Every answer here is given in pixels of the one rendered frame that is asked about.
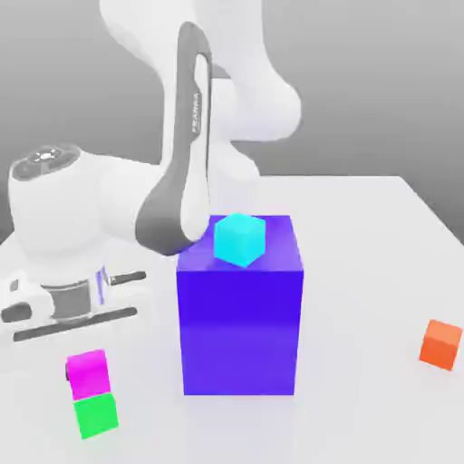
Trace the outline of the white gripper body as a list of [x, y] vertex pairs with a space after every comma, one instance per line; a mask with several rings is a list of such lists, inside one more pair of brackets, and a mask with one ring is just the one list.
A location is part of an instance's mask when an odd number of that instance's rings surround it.
[[111, 309], [91, 315], [56, 321], [26, 320], [14, 323], [9, 330], [11, 351], [65, 351], [72, 346], [99, 345], [112, 338], [117, 330], [132, 327], [140, 319], [135, 306]]

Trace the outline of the small magenta cube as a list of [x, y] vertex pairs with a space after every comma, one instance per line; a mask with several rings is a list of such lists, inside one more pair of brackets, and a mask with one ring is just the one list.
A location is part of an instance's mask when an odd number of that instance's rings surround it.
[[69, 356], [66, 359], [65, 374], [74, 401], [111, 390], [106, 353], [102, 349]]

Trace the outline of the small green cube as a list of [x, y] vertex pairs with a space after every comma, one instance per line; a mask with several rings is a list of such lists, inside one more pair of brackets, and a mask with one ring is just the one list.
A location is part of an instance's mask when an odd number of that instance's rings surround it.
[[73, 407], [83, 440], [119, 427], [116, 402], [111, 392], [76, 401]]

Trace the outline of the small cyan cube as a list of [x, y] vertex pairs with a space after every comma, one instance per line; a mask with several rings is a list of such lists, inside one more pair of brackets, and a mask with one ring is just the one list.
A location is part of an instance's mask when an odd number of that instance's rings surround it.
[[221, 218], [213, 230], [214, 257], [248, 267], [266, 252], [266, 221], [233, 213]]

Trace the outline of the small orange cube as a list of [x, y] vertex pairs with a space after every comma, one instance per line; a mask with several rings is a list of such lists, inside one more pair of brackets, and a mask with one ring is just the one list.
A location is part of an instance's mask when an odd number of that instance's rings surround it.
[[431, 319], [422, 339], [419, 360], [452, 371], [462, 335], [462, 328]]

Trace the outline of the large blue box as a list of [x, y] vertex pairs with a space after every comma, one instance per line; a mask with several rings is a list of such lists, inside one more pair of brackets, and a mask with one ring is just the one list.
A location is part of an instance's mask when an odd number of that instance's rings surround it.
[[304, 286], [292, 219], [265, 216], [266, 252], [248, 267], [217, 259], [214, 229], [176, 269], [187, 395], [291, 395]]

